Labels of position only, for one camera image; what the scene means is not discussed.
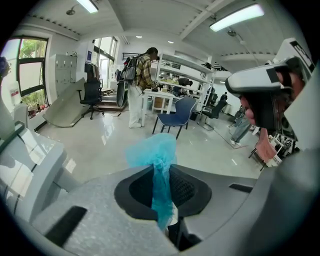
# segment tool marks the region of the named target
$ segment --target ceiling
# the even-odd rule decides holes
[[[285,38],[304,37],[276,0],[94,0],[99,8],[89,13],[76,0],[44,0],[29,16],[54,23],[77,34],[80,39],[105,36],[143,36],[142,40],[174,41],[175,45],[188,45],[230,71],[263,65],[273,59]],[[226,15],[259,3],[265,15],[213,32],[209,27],[214,17]],[[74,7],[75,14],[66,11]]]

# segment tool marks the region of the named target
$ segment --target floor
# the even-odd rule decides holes
[[[145,118],[145,127],[128,128],[129,112],[94,113],[93,120],[86,115],[72,128],[45,125],[38,132],[64,144],[67,152],[65,168],[79,182],[111,174],[128,168],[125,149],[152,136],[156,114],[151,111]],[[258,137],[252,132],[243,138],[243,146],[234,149],[230,144],[228,116],[221,114],[211,122],[215,130],[207,131],[190,120],[188,130],[183,128],[176,144],[177,163],[204,172],[258,178],[262,165],[253,157],[248,158]],[[178,127],[170,133],[176,135]],[[158,123],[155,133],[159,133]]]

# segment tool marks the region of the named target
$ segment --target person in plaid shirt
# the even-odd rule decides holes
[[[151,79],[151,62],[158,57],[157,48],[151,47],[138,58],[135,69],[135,78],[128,88],[129,101],[129,128],[140,128],[142,110],[142,92],[155,86]]]

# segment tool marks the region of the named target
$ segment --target blue plastic bag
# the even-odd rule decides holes
[[[171,222],[173,203],[171,199],[169,168],[177,163],[177,140],[171,134],[159,133],[140,141],[125,151],[130,167],[153,165],[152,209],[157,212],[158,226],[164,230]]]

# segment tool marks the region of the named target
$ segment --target recessed light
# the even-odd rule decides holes
[[[98,7],[94,4],[92,0],[77,0],[89,13],[96,13]]]
[[[253,4],[218,20],[216,23],[210,26],[210,29],[217,32],[233,24],[260,17],[264,14],[265,12],[259,4]]]

